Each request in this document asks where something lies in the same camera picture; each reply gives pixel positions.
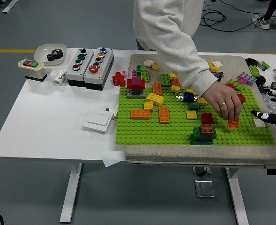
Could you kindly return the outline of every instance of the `control box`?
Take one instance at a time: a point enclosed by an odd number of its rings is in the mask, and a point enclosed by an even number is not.
[[[18,62],[18,67],[22,70],[25,78],[27,79],[42,82],[47,77],[43,62],[23,59],[22,61]]]
[[[84,74],[87,89],[103,90],[114,62],[113,49],[97,48]]]
[[[93,56],[93,50],[85,48],[77,50],[66,70],[66,78],[70,86],[86,87],[83,76]]]

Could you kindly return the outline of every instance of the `green lego baseplate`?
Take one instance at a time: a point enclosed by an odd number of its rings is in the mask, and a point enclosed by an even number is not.
[[[212,113],[213,128],[216,139],[213,145],[275,145],[273,135],[266,125],[265,128],[256,128],[251,114],[252,110],[260,112],[260,107],[250,88],[234,80],[229,80],[238,87],[237,93],[242,93],[246,102],[242,105],[239,117],[239,129],[228,129],[227,121],[219,118],[211,105],[199,106],[196,120],[188,120],[186,112],[189,103],[183,101],[185,89],[176,94],[171,88],[162,88],[164,104],[168,107],[170,123],[160,124],[158,106],[150,113],[150,120],[132,120],[132,110],[143,110],[144,99],[128,99],[127,88],[120,88],[119,111],[116,143],[122,145],[191,145],[190,136],[194,127],[201,125],[201,114]],[[152,93],[152,88],[145,89],[145,95]]]

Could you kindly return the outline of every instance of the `finger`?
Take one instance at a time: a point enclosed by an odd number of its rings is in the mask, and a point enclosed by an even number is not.
[[[233,121],[235,118],[235,105],[232,102],[231,97],[225,100],[227,112],[228,112],[228,120]]]
[[[241,101],[238,96],[233,96],[231,99],[233,104],[235,105],[235,118],[239,118],[242,107]]]
[[[219,105],[219,108],[221,110],[223,120],[227,120],[228,119],[228,110],[227,110],[227,107],[226,107],[226,103],[222,102]]]

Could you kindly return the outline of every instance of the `small white cylinder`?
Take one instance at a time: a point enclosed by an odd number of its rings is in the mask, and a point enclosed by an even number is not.
[[[53,80],[53,84],[56,86],[61,86],[66,78],[66,74],[63,70],[60,70],[56,78]]]

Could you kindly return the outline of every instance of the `green button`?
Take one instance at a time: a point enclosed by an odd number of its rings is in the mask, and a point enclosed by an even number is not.
[[[39,65],[39,63],[38,63],[38,62],[33,62],[33,64],[31,65],[31,67],[36,68],[38,65]]]

